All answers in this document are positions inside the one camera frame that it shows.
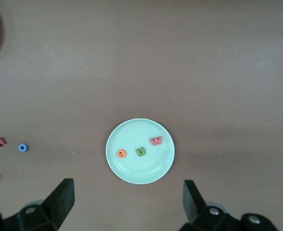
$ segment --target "plate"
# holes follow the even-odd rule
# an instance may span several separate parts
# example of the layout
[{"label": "plate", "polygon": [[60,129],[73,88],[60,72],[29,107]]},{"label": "plate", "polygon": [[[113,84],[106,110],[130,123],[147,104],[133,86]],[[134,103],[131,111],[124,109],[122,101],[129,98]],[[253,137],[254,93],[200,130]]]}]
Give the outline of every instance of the plate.
[{"label": "plate", "polygon": [[[117,155],[119,150],[125,150],[124,158]],[[123,122],[114,129],[106,144],[109,167],[118,177],[133,184],[148,184],[163,177],[169,171],[174,156],[175,146],[169,132],[149,119]]]}]

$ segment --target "turquoise plate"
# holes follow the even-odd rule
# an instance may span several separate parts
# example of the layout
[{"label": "turquoise plate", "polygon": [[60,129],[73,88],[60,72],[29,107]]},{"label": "turquoise plate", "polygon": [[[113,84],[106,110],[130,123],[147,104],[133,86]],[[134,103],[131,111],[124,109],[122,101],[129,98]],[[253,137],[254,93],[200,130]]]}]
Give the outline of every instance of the turquoise plate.
[{"label": "turquoise plate", "polygon": [[[162,136],[161,144],[153,145],[150,138]],[[139,156],[136,149],[144,147],[146,154]],[[119,150],[127,155],[120,158]],[[106,144],[106,158],[112,171],[133,184],[148,184],[163,177],[175,156],[174,142],[168,131],[149,119],[131,119],[111,133]]]}]

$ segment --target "plate rim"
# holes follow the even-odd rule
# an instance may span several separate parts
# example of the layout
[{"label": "plate rim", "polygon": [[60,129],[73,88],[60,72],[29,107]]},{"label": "plate rim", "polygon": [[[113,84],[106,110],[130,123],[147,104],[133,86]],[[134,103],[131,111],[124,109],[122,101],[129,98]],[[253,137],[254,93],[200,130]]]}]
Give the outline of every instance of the plate rim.
[{"label": "plate rim", "polygon": [[[162,176],[160,176],[160,178],[158,178],[158,179],[156,179],[156,180],[150,180],[150,181],[143,182],[143,183],[137,183],[137,182],[133,182],[133,181],[124,179],[123,177],[119,176],[119,175],[113,170],[111,164],[110,164],[109,161],[108,161],[107,146],[108,146],[108,143],[109,143],[109,141],[110,141],[110,139],[111,139],[111,136],[112,136],[113,133],[117,130],[118,127],[120,127],[121,125],[123,125],[123,124],[125,124],[125,123],[134,121],[134,120],[144,120],[144,121],[148,121],[148,122],[151,122],[151,123],[155,123],[155,124],[157,124],[158,126],[160,126],[161,128],[163,128],[163,129],[169,134],[169,136],[170,136],[170,138],[171,138],[172,145],[173,145],[173,152],[172,152],[172,155],[171,155],[171,156],[172,156],[172,157],[171,157],[172,160],[171,160],[171,163],[170,163],[170,167],[168,168],[168,170],[167,170]],[[150,183],[153,183],[153,182],[158,181],[159,179],[161,179],[161,178],[162,178],[163,176],[165,176],[165,175],[168,173],[168,171],[170,170],[170,168],[171,168],[171,166],[172,166],[172,164],[173,164],[173,162],[174,162],[174,159],[175,159],[175,144],[174,144],[174,141],[173,141],[173,139],[172,139],[172,137],[171,137],[169,131],[168,131],[163,125],[159,124],[158,122],[156,122],[156,121],[154,121],[154,120],[147,119],[147,118],[134,118],[134,119],[125,120],[124,122],[120,123],[118,126],[116,126],[116,127],[113,129],[113,131],[112,131],[111,134],[109,135],[109,137],[108,137],[108,139],[107,139],[107,142],[106,142],[105,155],[106,155],[106,160],[107,160],[107,163],[108,163],[110,169],[111,169],[111,170],[116,174],[116,176],[118,176],[120,179],[122,179],[122,180],[124,180],[124,181],[126,181],[126,182],[128,182],[128,183],[132,183],[132,184],[150,184]]]}]

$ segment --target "blue ring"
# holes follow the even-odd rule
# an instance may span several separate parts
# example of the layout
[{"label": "blue ring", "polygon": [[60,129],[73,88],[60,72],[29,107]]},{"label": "blue ring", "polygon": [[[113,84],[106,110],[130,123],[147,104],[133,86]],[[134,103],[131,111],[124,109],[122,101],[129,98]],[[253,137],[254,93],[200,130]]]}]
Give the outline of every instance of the blue ring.
[{"label": "blue ring", "polygon": [[21,143],[19,146],[18,146],[18,150],[20,151],[20,152],[27,152],[28,151],[28,145],[27,144],[25,144],[25,143]]}]

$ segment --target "red letter w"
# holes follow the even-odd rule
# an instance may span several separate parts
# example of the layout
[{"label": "red letter w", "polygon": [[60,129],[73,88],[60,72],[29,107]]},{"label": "red letter w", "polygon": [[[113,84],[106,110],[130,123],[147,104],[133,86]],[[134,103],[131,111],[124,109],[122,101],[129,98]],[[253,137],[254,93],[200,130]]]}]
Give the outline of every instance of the red letter w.
[{"label": "red letter w", "polygon": [[157,144],[161,144],[162,143],[162,138],[163,137],[161,137],[161,136],[159,136],[158,138],[157,137],[155,137],[155,138],[150,138],[150,141],[151,141],[151,143],[154,145],[154,146],[156,146]]}]

